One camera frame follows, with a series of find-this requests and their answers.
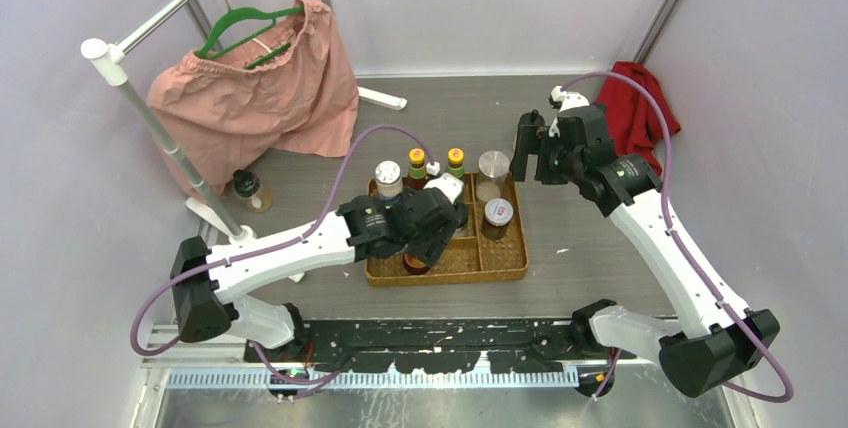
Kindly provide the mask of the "black lid spice grinder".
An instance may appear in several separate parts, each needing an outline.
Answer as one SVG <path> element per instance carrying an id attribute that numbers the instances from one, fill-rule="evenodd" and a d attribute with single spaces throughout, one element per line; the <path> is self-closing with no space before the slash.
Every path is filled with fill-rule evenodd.
<path id="1" fill-rule="evenodd" d="M 463 238 L 468 236 L 468 224 L 469 224 L 469 215 L 468 215 L 468 207 L 466 204 L 458 204 L 456 206 L 456 213 L 458 216 L 458 226 L 454 232 L 454 238 Z"/>

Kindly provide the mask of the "yellow cap sauce bottle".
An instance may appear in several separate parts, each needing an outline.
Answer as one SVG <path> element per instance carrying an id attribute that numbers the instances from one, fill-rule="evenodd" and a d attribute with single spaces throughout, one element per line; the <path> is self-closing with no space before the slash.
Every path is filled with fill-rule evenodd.
<path id="1" fill-rule="evenodd" d="M 414 148 L 408 153 L 408 170 L 405 177 L 405 186 L 414 190 L 421 190 L 428 181 L 426 171 L 427 155 L 421 148 Z"/>
<path id="2" fill-rule="evenodd" d="M 457 179 L 463 179 L 465 176 L 465 153 L 461 148 L 451 148 L 448 151 L 448 164 L 446 172 Z"/>

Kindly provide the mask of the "silver lid tall glass jar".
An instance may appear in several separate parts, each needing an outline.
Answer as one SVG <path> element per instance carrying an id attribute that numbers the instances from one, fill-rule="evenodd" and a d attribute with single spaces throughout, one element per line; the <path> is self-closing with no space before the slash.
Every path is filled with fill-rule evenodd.
<path id="1" fill-rule="evenodd" d="M 501 197 L 509 168 L 510 159 L 501 151 L 489 150 L 479 157 L 475 198 L 481 206 L 492 199 Z"/>

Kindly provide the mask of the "red lid sauce jar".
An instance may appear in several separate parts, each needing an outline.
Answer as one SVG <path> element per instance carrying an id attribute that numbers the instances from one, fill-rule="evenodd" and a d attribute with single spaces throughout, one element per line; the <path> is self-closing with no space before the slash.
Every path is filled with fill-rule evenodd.
<path id="1" fill-rule="evenodd" d="M 408 253 L 402 255 L 402 264 L 406 272 L 410 275 L 424 275 L 430 271 L 430 267 L 426 263 Z"/>

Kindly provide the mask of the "woven divided tray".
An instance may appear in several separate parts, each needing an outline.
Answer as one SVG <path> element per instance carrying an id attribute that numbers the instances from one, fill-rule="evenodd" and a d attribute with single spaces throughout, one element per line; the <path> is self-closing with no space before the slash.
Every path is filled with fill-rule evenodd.
<path id="1" fill-rule="evenodd" d="M 464 201 L 469 209 L 467 235 L 452 239 L 437 265 L 424 274 L 409 273 L 400 255 L 384 260 L 367 260 L 365 276 L 370 286 L 412 287 L 506 282 L 521 280 L 526 276 L 529 265 L 528 250 L 515 183 L 508 177 L 502 188 L 502 197 L 513 207 L 512 220 L 506 227 L 504 237 L 490 240 L 479 233 L 484 221 L 484 212 L 476 200 L 477 174 L 468 173 L 465 181 Z"/>

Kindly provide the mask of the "silver lid pepper jar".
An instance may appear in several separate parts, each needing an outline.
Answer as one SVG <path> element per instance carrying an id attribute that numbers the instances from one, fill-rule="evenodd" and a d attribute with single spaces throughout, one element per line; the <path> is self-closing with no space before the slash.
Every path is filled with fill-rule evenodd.
<path id="1" fill-rule="evenodd" d="M 398 163 L 391 160 L 380 162 L 374 170 L 378 197 L 390 204 L 395 203 L 403 192 L 403 179 Z"/>

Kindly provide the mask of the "red cloth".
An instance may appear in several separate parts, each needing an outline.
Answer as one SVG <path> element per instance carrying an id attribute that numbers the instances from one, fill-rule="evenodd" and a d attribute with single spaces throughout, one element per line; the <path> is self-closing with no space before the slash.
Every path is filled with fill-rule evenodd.
<path id="1" fill-rule="evenodd" d="M 647 68 L 634 62 L 617 61 L 612 72 L 642 86 L 657 102 L 669 133 L 676 135 L 680 132 L 681 126 L 672 113 L 659 81 Z M 656 144 L 663 140 L 662 128 L 649 101 L 628 83 L 611 77 L 604 81 L 597 101 L 607 108 L 608 129 L 616 153 L 619 156 L 639 154 L 658 176 L 662 176 L 661 163 L 654 156 Z"/>

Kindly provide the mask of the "white lid sauce jar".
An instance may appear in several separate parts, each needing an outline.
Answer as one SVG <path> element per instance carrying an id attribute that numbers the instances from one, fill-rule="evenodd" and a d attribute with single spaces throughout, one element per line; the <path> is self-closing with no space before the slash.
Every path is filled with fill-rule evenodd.
<path id="1" fill-rule="evenodd" d="M 493 241 L 502 239 L 514 216 L 512 204 L 504 198 L 493 198 L 483 208 L 482 235 Z"/>

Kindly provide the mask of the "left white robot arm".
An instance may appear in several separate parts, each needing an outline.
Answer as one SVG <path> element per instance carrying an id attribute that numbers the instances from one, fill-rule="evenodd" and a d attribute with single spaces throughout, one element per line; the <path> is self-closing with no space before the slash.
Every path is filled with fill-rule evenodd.
<path id="1" fill-rule="evenodd" d="M 199 343 L 232 335 L 269 348 L 284 361 L 307 347 L 299 312 L 252 292 L 308 271 L 408 254 L 433 267 L 467 215 L 464 184 L 450 174 L 398 201 L 360 195 L 322 220 L 275 235 L 208 247 L 184 241 L 172 270 L 178 339 Z"/>

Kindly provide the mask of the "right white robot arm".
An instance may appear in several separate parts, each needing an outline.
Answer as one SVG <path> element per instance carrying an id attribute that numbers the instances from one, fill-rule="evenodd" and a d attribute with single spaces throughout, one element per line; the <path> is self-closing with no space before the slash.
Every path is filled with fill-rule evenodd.
<path id="1" fill-rule="evenodd" d="M 753 311 L 711 266 L 678 222 L 647 160 L 618 155 L 604 108 L 561 86 L 549 102 L 557 117 L 521 115 L 510 171 L 521 182 L 536 156 L 536 181 L 573 184 L 636 248 L 671 302 L 671 320 L 602 299 L 572 315 L 570 336 L 582 356 L 617 348 L 659 366 L 681 394 L 696 398 L 755 367 L 780 331 L 768 309 Z"/>

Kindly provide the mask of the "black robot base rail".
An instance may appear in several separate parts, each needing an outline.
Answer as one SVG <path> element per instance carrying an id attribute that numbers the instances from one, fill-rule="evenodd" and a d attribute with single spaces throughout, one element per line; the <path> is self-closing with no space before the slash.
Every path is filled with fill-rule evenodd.
<path id="1" fill-rule="evenodd" d="M 291 375 L 324 374 L 469 375 L 484 364 L 489 373 L 562 374 L 580 362 L 575 389 L 606 395 L 616 373 L 612 349 L 592 348 L 569 320 L 558 319 L 389 319 L 311 320 L 280 348 L 244 348 L 248 363 L 292 363 Z"/>

